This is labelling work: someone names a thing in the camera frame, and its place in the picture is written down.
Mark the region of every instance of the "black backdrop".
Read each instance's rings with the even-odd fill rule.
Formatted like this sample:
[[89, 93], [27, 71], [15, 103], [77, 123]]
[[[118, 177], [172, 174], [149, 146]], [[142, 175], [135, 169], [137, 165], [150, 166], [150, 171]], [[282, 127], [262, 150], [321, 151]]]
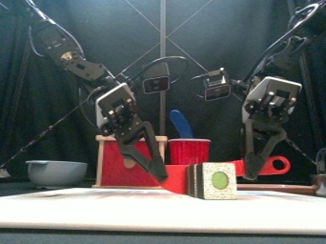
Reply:
[[[2, 2], [14, 10], [14, 1]], [[160, 57], [160, 0], [43, 0], [37, 3], [41, 3], [41, 9], [75, 36], [87, 59], [105, 64], [115, 75], [130, 64], [133, 65], [126, 74], [133, 75], [143, 65]], [[181, 110], [193, 125], [196, 136], [212, 139], [210, 161], [241, 158], [242, 103], [234, 95], [210, 103], [204, 102], [190, 92], [189, 79], [205, 73], [205, 69], [213, 71], [221, 67], [228, 69], [233, 79], [245, 78], [265, 49], [286, 32], [288, 3], [286, 0], [168, 1], [170, 39], [166, 55], [186, 57], [190, 55], [201, 65], [192, 60], [192, 67], [184, 79], [168, 91], [166, 111], [169, 114], [173, 109]], [[305, 6], [305, 1], [298, 1], [297, 5]], [[31, 53], [27, 27], [21, 16], [14, 11], [7, 13], [2, 9], [0, 21], [3, 163], [78, 105], [78, 81], [50, 59]], [[321, 106], [326, 91], [323, 82], [325, 81], [324, 47], [325, 38], [309, 51], [314, 82], [314, 94], [309, 100], [317, 104], [320, 139], [313, 136], [316, 121], [312, 122], [305, 89], [290, 121], [285, 125], [288, 136], [312, 157], [316, 156], [325, 141], [325, 127], [320, 126], [325, 125], [325, 107]], [[139, 59], [151, 48], [153, 51]], [[292, 80], [301, 82], [298, 67], [289, 76]], [[151, 122], [160, 134], [160, 94], [139, 95], [137, 99], [141, 117]], [[169, 138], [178, 138], [169, 119], [166, 127]], [[95, 135], [95, 128], [78, 111], [9, 164], [11, 175], [17, 177], [27, 175], [26, 160], [57, 159], [87, 162], [89, 177], [95, 178], [98, 150]], [[258, 180], [309, 182], [314, 166], [301, 153], [282, 142], [273, 154], [282, 154], [290, 159], [292, 170], [286, 175], [261, 177]]]

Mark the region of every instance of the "red handle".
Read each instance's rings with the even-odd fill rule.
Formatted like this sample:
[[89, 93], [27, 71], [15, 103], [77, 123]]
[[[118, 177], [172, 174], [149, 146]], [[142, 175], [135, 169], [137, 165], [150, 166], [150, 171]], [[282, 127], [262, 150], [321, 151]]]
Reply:
[[[282, 162], [284, 167], [281, 169], [276, 168], [274, 162]], [[244, 160], [234, 160], [230, 163], [236, 166], [236, 174], [237, 176], [245, 175], [245, 161]], [[270, 156], [266, 164], [260, 172], [260, 175], [272, 175], [272, 174], [285, 174], [290, 170], [290, 162], [284, 156]]]

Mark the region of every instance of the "green circle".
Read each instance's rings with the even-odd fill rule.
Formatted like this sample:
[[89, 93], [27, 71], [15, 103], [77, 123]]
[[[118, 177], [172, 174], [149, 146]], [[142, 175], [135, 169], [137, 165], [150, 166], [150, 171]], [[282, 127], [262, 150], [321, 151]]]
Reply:
[[230, 184], [230, 178], [225, 172], [217, 172], [212, 177], [212, 184], [218, 190], [228, 188]]

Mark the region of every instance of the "blue handle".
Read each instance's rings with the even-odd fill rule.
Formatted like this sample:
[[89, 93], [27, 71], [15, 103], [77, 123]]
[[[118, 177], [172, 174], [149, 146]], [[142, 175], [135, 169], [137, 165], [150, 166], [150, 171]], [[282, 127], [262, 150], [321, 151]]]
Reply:
[[180, 137], [194, 138], [192, 126], [181, 111], [173, 110], [170, 112], [170, 119], [177, 127]]

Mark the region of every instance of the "red cup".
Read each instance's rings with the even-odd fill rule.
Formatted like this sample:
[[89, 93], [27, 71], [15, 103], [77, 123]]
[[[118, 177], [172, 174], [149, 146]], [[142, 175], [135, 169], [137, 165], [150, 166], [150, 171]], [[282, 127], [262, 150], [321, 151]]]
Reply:
[[209, 160], [210, 140], [182, 138], [169, 141], [173, 165], [202, 164]]

